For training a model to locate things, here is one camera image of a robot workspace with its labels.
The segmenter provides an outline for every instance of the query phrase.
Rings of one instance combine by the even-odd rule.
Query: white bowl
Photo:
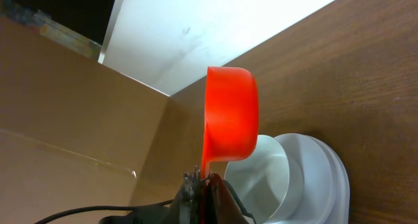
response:
[[[286,219],[303,194],[300,167],[271,136],[259,135],[247,159],[229,162],[225,180],[258,224]]]

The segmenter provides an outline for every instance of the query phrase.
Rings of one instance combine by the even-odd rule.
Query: white plate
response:
[[[336,171],[335,188],[336,188],[336,200],[334,208],[332,209],[328,219],[324,224],[346,224],[348,223],[348,212],[350,203],[350,184],[346,168],[341,162],[341,159],[337,154],[324,142],[309,136],[312,140],[318,143],[319,146],[332,158],[332,167]]]
[[[289,133],[275,137],[287,156],[300,166],[304,194],[299,207],[281,224],[322,224],[334,206],[336,190],[330,161],[323,149],[307,136]]]

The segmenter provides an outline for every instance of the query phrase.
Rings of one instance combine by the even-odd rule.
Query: red measuring cup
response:
[[[208,67],[204,104],[201,176],[212,161],[249,157],[257,143],[259,105],[251,73],[237,67]]]

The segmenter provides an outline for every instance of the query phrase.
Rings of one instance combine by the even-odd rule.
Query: brown wall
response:
[[[137,173],[167,97],[0,18],[0,129]]]

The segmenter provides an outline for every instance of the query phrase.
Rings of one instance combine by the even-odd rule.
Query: white panel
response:
[[[168,95],[333,0],[124,0],[104,64]]]

